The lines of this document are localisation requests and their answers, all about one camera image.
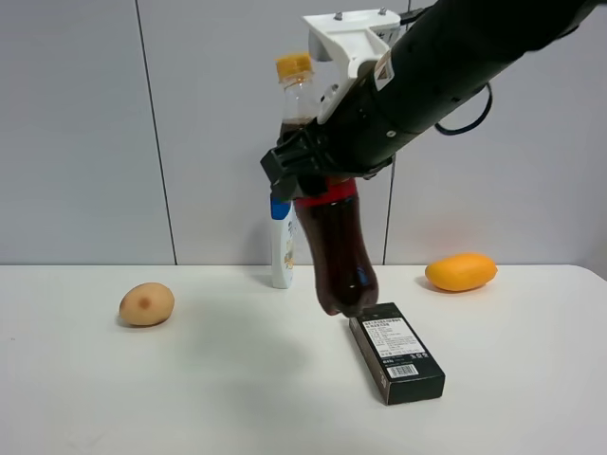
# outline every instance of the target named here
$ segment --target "mango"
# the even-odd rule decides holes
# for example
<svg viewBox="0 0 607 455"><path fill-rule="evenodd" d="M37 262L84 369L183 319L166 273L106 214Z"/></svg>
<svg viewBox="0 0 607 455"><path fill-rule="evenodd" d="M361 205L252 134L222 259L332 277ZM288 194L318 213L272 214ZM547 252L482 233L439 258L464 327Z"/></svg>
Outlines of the mango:
<svg viewBox="0 0 607 455"><path fill-rule="evenodd" d="M480 253L461 253L426 267L426 278L439 289L451 292L469 291L495 278L497 266Z"/></svg>

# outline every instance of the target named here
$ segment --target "orange bottle cap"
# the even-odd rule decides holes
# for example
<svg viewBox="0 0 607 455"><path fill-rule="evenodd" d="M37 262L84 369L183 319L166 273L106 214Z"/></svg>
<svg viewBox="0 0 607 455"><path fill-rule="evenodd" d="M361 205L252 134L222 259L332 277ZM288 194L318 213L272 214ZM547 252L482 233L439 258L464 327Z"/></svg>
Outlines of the orange bottle cap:
<svg viewBox="0 0 607 455"><path fill-rule="evenodd" d="M276 71L278 79L284 82L286 79L292 78L300 73L312 71L312 59L307 52L296 54L287 54L276 59Z"/></svg>

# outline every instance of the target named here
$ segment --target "red bottle label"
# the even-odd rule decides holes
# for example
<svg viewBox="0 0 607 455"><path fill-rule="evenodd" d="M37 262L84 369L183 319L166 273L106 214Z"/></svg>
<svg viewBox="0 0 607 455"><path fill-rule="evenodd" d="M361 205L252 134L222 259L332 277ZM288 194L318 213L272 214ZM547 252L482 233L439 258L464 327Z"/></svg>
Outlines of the red bottle label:
<svg viewBox="0 0 607 455"><path fill-rule="evenodd" d="M321 206L324 204L330 204L331 202L340 201L346 197L354 196L357 194L357 182L354 178L348 178L347 180L338 184L328 184L328 191L317 197L303 197L296 199L295 204L300 207L313 207Z"/></svg>

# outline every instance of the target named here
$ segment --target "plastic bottle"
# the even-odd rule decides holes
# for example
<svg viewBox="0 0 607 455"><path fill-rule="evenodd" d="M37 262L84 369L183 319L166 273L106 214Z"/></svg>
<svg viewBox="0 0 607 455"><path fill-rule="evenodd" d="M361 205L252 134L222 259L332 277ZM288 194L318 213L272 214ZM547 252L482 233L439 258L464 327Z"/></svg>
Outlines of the plastic bottle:
<svg viewBox="0 0 607 455"><path fill-rule="evenodd" d="M276 71L285 90L283 122L278 138L278 143L281 143L313 119L319 106L314 97L309 54L285 55L276 61ZM287 289L293 281L293 204L270 198L270 211L272 285Z"/></svg>
<svg viewBox="0 0 607 455"><path fill-rule="evenodd" d="M270 198L272 215L272 286L288 289L293 282L293 204Z"/></svg>
<svg viewBox="0 0 607 455"><path fill-rule="evenodd" d="M308 54L277 60L285 89L285 109L279 142L318 115ZM316 294L324 311L356 316L377 303L377 278L362 240L359 195L354 179L329 179L329 192L295 201L295 211L310 244Z"/></svg>
<svg viewBox="0 0 607 455"><path fill-rule="evenodd" d="M330 316L352 318L377 303L377 277L362 239L355 180L328 183L326 194L297 199L295 212L310 243L319 303Z"/></svg>

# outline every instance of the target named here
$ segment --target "black box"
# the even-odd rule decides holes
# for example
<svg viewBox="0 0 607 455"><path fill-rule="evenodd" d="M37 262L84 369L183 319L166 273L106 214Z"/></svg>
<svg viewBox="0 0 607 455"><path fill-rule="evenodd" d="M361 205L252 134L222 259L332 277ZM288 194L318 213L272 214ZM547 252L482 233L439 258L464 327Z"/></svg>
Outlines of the black box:
<svg viewBox="0 0 607 455"><path fill-rule="evenodd" d="M393 303L367 308L350 330L386 405L438 398L445 374Z"/></svg>

